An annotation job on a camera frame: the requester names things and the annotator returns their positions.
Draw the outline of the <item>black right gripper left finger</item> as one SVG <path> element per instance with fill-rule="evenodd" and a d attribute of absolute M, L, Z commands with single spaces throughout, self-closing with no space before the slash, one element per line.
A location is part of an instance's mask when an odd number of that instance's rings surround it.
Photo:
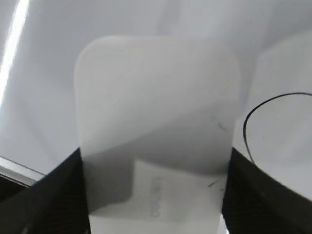
<path fill-rule="evenodd" d="M 0 232 L 91 233 L 80 149 L 40 181 L 1 202 Z"/>

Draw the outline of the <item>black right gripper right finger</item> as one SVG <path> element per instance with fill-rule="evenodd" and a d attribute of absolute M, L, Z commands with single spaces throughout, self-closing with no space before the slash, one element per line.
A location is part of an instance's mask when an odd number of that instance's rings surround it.
<path fill-rule="evenodd" d="M 310 234 L 312 203 L 232 149 L 221 211 L 231 234 Z"/>

